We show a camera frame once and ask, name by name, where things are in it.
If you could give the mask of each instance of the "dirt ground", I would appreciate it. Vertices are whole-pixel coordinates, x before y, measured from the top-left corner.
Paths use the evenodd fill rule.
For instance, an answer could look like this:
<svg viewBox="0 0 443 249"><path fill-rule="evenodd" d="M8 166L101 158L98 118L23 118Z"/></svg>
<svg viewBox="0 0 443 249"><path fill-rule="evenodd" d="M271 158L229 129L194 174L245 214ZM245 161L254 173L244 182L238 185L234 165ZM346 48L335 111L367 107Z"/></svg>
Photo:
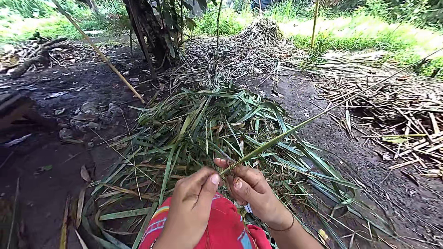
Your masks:
<svg viewBox="0 0 443 249"><path fill-rule="evenodd" d="M318 97L314 84L307 75L290 71L283 74L289 76L282 77L277 91L282 93L284 98L270 96L271 80L259 87L257 85L261 80L252 80L248 87L256 93L263 91L266 97L280 103L285 108L286 114L291 117L292 124L299 124L326 108L327 102ZM361 199L374 203L374 207L378 209L383 206L400 236L429 240L437 245L439 242L442 243L441 240L432 239L434 236L441 239L443 235L441 180L422 177L418 179L420 183L418 187L398 171L389 173L390 170L386 167L392 164L379 156L385 153L381 147L370 145L363 147L364 139L358 141L349 138L329 115L324 115L300 129L299 135L305 141L330 151L322 156L343 176L362 182L367 188L362 193ZM415 248L433 246L418 243L413 239L405 241Z"/></svg>
<svg viewBox="0 0 443 249"><path fill-rule="evenodd" d="M132 59L128 48L117 47L114 52L107 55L115 58L114 65L122 72L128 71L125 68L128 63L135 65L129 69L128 79L137 77L138 82L147 79L142 71L147 66L140 59L140 54L135 54ZM101 179L106 168L118 158L117 153L107 148L102 139L83 126L88 121L79 124L73 120L78 112L77 109L82 109L84 103L94 103L100 113L98 118L93 120L100 125L100 128L94 130L103 139L110 140L116 136L126 135L128 131L121 113L105 116L109 110L109 103L114 103L123 109L129 126L138 114L127 106L143 107L143 105L133 97L133 93L106 64L93 61L78 62L66 69L54 67L39 73L28 72L14 81L3 76L0 85L10 86L2 88L1 93L18 91L35 100L35 109L43 117L55 119L59 125L52 130L29 125L2 132L0 136L3 143L32 134L18 145L0 148L0 164L12 153L0 168L1 198L12 202L19 177L18 210L20 218L25 222L25 235L30 248L58 248L66 198L70 196L71 202L75 203L80 189L85 185L80 176L82 165L86 166L93 179ZM152 96L152 91L136 88L144 94L145 99ZM66 90L68 93L60 97L48 98L53 93ZM55 115L55 110L63 108L65 111L62 114ZM62 128L70 129L73 132L72 139L83 142L81 144L62 142L59 138L59 131ZM36 174L39 167L49 165L52 169ZM92 244L90 248L98 248L90 238L85 240L88 244ZM69 232L68 248L81 248L72 229Z"/></svg>
<svg viewBox="0 0 443 249"><path fill-rule="evenodd" d="M114 59L114 64L120 71L126 71L128 63L134 65L129 69L127 79L137 77L138 82L147 79L142 71L147 66L140 60L140 54L131 58L128 48L116 48L115 52L108 56ZM312 116L321 111L313 103L326 107L326 102L317 97L312 84L298 79L305 77L304 75L291 75L284 77L279 83L278 90L284 94L284 98L270 97L269 82L254 88L253 84L257 83L252 81L249 86L252 91L262 90L266 97L279 102L292 118L292 122L299 123L306 119L305 113ZM13 152L0 168L1 198L12 199L19 177L19 213L26 225L30 248L57 248L66 198L70 196L75 203L80 189L85 185L80 176L82 165L86 166L94 179L101 179L107 167L118 158L112 149L102 143L102 139L84 126L85 122L80 124L73 121L77 109L81 110L86 102L94 103L94 108L100 113L94 120L100 125L100 129L94 129L105 140L110 140L127 134L127 127L124 118L118 112L113 112L110 117L106 116L105 113L111 108L109 104L113 103L123 109L130 126L137 113L127 106L141 106L141 103L103 63L78 62L70 68L55 67L40 73L26 73L14 81L2 77L0 85L9 86L0 88L2 92L19 91L36 100L37 111L45 117L56 119L59 124L59 127L53 130L27 126L2 133L0 136L1 142L5 142L32 133L24 142L0 150L0 164ZM155 92L149 91L152 88L148 82L144 84L144 88L139 86L137 90L145 94L144 98L148 100ZM62 91L67 93L48 98L51 94ZM63 108L65 111L62 114L55 115L55 110ZM59 138L59 130L62 128L71 129L73 139L83 142L62 142ZM420 187L417 187L398 172L387 176L387 164L373 152L379 148L364 148L361 145L362 141L349 139L328 115L301 129L299 134L310 143L329 150L331 154L327 153L324 156L345 177L358 179L367 186L364 194L368 197L365 198L380 203L387 210L398 234L417 239L441 236L432 228L436 226L443 229L443 202L439 198L443 192L441 182L420 178ZM52 166L51 170L35 174L39 167L48 165ZM98 248L90 238L85 239L90 248ZM431 247L414 240L407 242L416 248ZM402 244L396 245L398 248L404 247ZM68 248L81 248L72 229L69 232Z"/></svg>

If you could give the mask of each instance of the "thin string bracelet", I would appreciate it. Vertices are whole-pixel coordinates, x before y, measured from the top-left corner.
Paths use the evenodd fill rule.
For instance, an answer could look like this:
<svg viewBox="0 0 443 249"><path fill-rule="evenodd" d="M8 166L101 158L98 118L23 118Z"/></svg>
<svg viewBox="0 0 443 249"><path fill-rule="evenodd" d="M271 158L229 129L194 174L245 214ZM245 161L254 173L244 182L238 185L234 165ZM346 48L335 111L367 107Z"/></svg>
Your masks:
<svg viewBox="0 0 443 249"><path fill-rule="evenodd" d="M295 221L295 218L294 218L294 216L292 216L292 224L291 224L288 228L283 229L283 230L273 229L273 228L270 227L268 224L266 224L266 225L268 226L268 228L269 228L270 230L272 230L272 231L274 231L274 232L284 232L284 231L288 231L289 229L291 229L291 228L294 226L294 221Z"/></svg>

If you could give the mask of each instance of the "red fabric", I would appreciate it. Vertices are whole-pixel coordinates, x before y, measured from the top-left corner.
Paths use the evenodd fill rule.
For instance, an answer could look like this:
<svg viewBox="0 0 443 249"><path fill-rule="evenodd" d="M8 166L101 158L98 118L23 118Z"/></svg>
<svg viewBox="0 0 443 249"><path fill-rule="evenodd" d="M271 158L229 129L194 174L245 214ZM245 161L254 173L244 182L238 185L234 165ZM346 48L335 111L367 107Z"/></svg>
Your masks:
<svg viewBox="0 0 443 249"><path fill-rule="evenodd" d="M139 249L149 249L160 235L169 212L171 198L152 216ZM235 205L216 194L212 199L208 227L195 249L271 249L264 231L254 225L245 226Z"/></svg>

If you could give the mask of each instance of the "hand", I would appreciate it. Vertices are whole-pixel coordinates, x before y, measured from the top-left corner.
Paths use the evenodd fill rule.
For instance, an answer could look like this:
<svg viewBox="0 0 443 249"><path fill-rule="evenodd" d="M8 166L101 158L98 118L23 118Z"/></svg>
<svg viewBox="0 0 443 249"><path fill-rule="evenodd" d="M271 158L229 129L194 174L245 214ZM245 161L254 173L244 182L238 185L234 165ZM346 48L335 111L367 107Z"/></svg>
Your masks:
<svg viewBox="0 0 443 249"><path fill-rule="evenodd" d="M194 248L208 225L212 198L220 176L204 167L175 184L165 226L154 244L160 248Z"/></svg>
<svg viewBox="0 0 443 249"><path fill-rule="evenodd" d="M228 162L220 158L214 159L214 163L228 167ZM238 165L232 172L234 176L227 177L227 187L239 204L249 203L253 214L271 229L283 230L292 225L291 212L274 195L261 171Z"/></svg>

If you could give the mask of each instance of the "fingernail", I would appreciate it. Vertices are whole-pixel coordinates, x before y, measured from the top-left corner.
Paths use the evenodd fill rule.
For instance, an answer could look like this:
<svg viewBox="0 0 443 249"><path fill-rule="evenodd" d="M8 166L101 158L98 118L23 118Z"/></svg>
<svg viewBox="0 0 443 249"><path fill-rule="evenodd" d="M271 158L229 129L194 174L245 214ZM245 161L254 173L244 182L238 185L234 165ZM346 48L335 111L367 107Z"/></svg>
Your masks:
<svg viewBox="0 0 443 249"><path fill-rule="evenodd" d="M241 183L240 180L237 180L237 181L234 183L234 187L235 187L236 189L241 189L241 186L242 186L242 183Z"/></svg>
<svg viewBox="0 0 443 249"><path fill-rule="evenodd" d="M218 184L220 182L220 176L218 174L213 174L211 176L211 182L213 184Z"/></svg>

